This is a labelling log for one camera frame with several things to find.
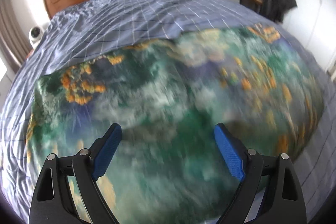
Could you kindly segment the green patterned silk garment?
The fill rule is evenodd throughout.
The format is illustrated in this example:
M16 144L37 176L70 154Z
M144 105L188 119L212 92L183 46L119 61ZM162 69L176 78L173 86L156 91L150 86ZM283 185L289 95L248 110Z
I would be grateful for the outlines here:
M238 186L216 124L263 155L295 159L324 106L312 70L274 28L185 32L40 77L28 168L36 182L49 153L74 155L117 123L122 141L98 180L117 220L199 223L219 216Z

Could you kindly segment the blue checked bed sheet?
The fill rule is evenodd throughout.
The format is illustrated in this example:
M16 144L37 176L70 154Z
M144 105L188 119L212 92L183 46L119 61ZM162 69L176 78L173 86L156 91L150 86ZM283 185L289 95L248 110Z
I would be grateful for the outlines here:
M36 182L27 162L27 130L36 81L125 46L153 39L173 40L185 32L274 28L312 70L324 109L309 141L292 159L308 221L333 201L335 192L335 84L314 56L279 25L227 0L88 0L58 12L41 43L19 72L1 112L1 191L14 213L29 220Z

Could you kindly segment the white round bedside device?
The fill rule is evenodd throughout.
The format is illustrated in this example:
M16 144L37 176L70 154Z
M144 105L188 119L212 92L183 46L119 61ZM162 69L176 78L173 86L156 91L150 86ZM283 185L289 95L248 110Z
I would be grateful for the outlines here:
M38 26L35 26L30 29L29 42L33 49L35 49L37 45L41 42L43 34L44 34L43 30Z

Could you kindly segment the beige window curtain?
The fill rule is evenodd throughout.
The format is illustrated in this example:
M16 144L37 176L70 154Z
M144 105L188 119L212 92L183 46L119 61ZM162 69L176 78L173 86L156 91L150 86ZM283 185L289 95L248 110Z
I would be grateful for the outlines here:
M17 73L32 50L28 36L21 30L11 0L1 0L1 51Z

